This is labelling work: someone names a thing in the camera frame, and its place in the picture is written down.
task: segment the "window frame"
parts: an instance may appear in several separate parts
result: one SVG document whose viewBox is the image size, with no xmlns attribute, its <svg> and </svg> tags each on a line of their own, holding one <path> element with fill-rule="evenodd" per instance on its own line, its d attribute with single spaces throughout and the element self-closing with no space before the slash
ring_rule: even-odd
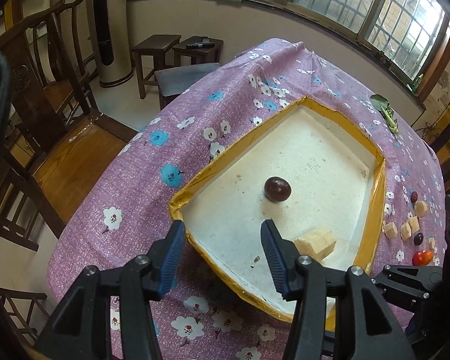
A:
<svg viewBox="0 0 450 360">
<path fill-rule="evenodd" d="M 342 24 L 330 19 L 318 12 L 315 12 L 309 8 L 303 7 L 299 4 L 292 3 L 290 0 L 250 0 L 251 2 L 256 2 L 260 4 L 268 5 L 270 8 L 283 9 L 292 14 L 296 14 L 299 17 L 306 19 L 312 23 L 315 23 L 321 27 L 326 28 L 328 31 L 333 33 L 342 40 L 346 40 L 348 43 L 352 43 L 360 50 L 365 56 L 373 59 L 376 63 L 380 64 L 384 70 L 386 70 L 395 80 L 399 81 L 403 87 L 407 85 L 412 86 L 413 79 L 401 69 L 397 64 L 390 60 L 385 54 L 370 43 L 367 38 L 370 35 L 375 23 L 377 22 L 378 16 L 382 10 L 383 5 L 386 0 L 372 0 L 371 6 L 368 9 L 365 19 L 360 27 L 358 33 L 355 33 L 349 28 L 346 28 Z M 433 67 L 432 61 L 437 55 L 437 52 L 443 47 L 443 42 L 445 39 L 446 29 L 450 23 L 447 14 L 444 12 L 442 25 L 440 26 L 437 38 L 432 45 L 430 53 L 428 54 L 425 62 L 420 68 L 416 76 L 424 74 L 429 68 Z M 410 94 L 414 96 L 420 103 L 423 103 L 424 99 L 420 96 L 419 92 Z"/>
</svg>

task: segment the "cherry tomato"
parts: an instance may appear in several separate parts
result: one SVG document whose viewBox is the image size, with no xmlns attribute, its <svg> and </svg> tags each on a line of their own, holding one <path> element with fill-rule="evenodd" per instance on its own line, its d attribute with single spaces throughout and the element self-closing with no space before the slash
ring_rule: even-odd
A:
<svg viewBox="0 0 450 360">
<path fill-rule="evenodd" d="M 426 250 L 423 252 L 424 263 L 423 265 L 428 265 L 433 260 L 433 252 L 431 250 Z"/>
<path fill-rule="evenodd" d="M 414 266 L 424 266 L 426 264 L 424 264 L 425 262 L 425 256 L 423 255 L 422 251 L 417 251 L 415 252 L 415 254 L 413 255 L 412 258 L 412 264 Z"/>
</svg>

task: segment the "yellow tape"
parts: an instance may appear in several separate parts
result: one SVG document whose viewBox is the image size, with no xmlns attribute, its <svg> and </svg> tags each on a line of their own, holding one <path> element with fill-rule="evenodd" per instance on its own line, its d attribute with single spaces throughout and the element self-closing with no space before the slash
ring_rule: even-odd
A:
<svg viewBox="0 0 450 360">
<path fill-rule="evenodd" d="M 375 144 L 350 120 L 340 112 L 332 110 L 322 105 L 310 97 L 304 97 L 288 107 L 277 112 L 264 123 L 260 124 L 230 147 L 228 147 L 220 156 L 203 168 L 186 186 L 178 191 L 169 202 L 169 213 L 172 219 L 183 220 L 180 208 L 187 204 L 190 199 L 209 181 L 219 175 L 232 162 L 238 159 L 245 150 L 256 140 L 263 137 L 268 131 L 278 125 L 288 115 L 294 112 L 300 105 L 310 108 L 316 113 L 337 123 L 341 128 L 355 138 L 363 147 L 375 156 L 376 166 L 373 170 L 373 187 L 370 194 L 370 204 L 368 206 L 367 220 L 363 230 L 362 239 L 358 247 L 354 265 L 361 266 L 368 274 L 370 273 L 371 263 L 375 257 L 378 241 L 382 229 L 383 205 L 385 201 L 385 158 Z M 226 283 L 241 299 L 265 311 L 267 314 L 286 322 L 291 322 L 293 314 L 279 312 L 263 299 L 258 298 L 252 293 L 246 291 L 239 283 L 230 278 L 207 252 L 196 242 L 193 235 L 187 229 L 187 239 L 197 250 L 200 256 L 209 264 L 216 275 Z M 332 310 L 326 321 L 326 329 L 335 329 L 335 308 Z"/>
</svg>

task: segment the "silver screw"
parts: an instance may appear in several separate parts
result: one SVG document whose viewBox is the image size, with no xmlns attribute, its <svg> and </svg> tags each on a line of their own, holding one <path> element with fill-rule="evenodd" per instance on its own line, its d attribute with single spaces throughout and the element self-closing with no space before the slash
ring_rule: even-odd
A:
<svg viewBox="0 0 450 360">
<path fill-rule="evenodd" d="M 147 255 L 145 254 L 141 254 L 140 256 L 135 257 L 134 261 L 140 265 L 140 266 L 144 266 L 145 264 L 148 264 L 150 259 L 148 258 Z"/>
<path fill-rule="evenodd" d="M 89 266 L 85 267 L 84 271 L 85 271 L 85 275 L 92 276 L 97 271 L 97 267 L 93 266 L 93 265 L 89 265 Z"/>
<path fill-rule="evenodd" d="M 361 276 L 363 274 L 363 269 L 357 265 L 354 265 L 350 268 L 352 274 L 355 276 Z"/>
<path fill-rule="evenodd" d="M 303 266 L 309 266 L 312 263 L 312 257 L 310 256 L 300 256 L 298 262 Z"/>
</svg>

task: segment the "cylindrical floor air conditioner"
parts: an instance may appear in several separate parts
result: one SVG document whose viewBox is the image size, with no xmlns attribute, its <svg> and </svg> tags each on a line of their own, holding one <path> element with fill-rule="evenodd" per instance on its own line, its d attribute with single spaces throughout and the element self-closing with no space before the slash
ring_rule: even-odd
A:
<svg viewBox="0 0 450 360">
<path fill-rule="evenodd" d="M 86 0 L 91 46 L 100 85 L 120 85 L 133 76 L 128 46 L 127 1 Z"/>
</svg>

